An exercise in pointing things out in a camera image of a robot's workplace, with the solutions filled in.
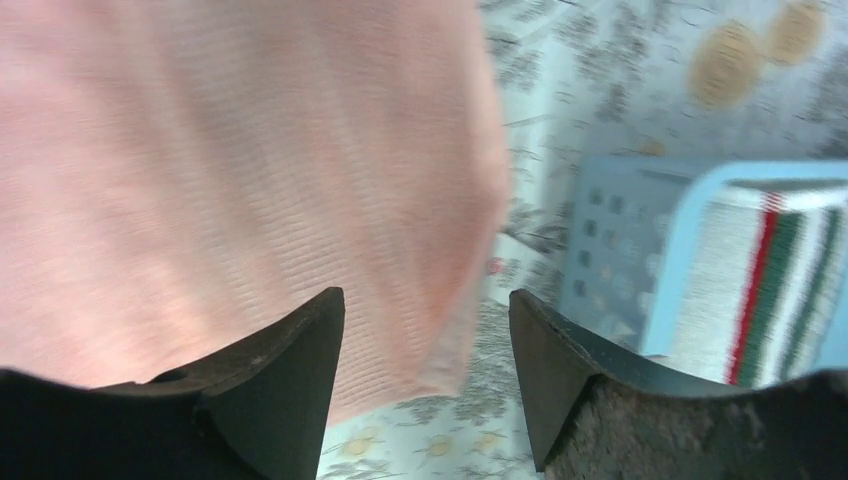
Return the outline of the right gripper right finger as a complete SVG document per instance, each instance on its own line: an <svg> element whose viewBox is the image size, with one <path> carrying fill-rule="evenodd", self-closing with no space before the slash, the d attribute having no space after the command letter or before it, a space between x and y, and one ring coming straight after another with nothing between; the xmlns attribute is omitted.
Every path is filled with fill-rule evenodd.
<svg viewBox="0 0 848 480"><path fill-rule="evenodd" d="M528 291L509 326L533 461L548 479L843 479L847 374L760 389L644 358Z"/></svg>

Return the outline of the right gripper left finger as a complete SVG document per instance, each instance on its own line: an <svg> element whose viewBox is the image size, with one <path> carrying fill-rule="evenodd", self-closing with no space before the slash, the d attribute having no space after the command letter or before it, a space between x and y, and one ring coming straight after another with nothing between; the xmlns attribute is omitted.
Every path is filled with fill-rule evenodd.
<svg viewBox="0 0 848 480"><path fill-rule="evenodd" d="M343 338L331 287L146 383L1 373L5 479L313 479Z"/></svg>

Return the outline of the green white striped towel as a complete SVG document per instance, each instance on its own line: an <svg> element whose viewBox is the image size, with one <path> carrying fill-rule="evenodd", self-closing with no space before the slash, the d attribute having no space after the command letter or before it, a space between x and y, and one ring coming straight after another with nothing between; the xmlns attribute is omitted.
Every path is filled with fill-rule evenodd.
<svg viewBox="0 0 848 480"><path fill-rule="evenodd" d="M660 363L745 388L801 372L835 309L846 227L845 185L724 188L704 211Z"/></svg>

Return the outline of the pink towel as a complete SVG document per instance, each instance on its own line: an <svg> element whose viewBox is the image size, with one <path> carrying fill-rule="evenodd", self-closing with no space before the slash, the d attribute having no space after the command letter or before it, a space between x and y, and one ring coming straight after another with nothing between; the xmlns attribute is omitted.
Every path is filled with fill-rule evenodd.
<svg viewBox="0 0 848 480"><path fill-rule="evenodd" d="M338 286L332 420L453 395L500 114L472 1L5 1L1 362L145 381Z"/></svg>

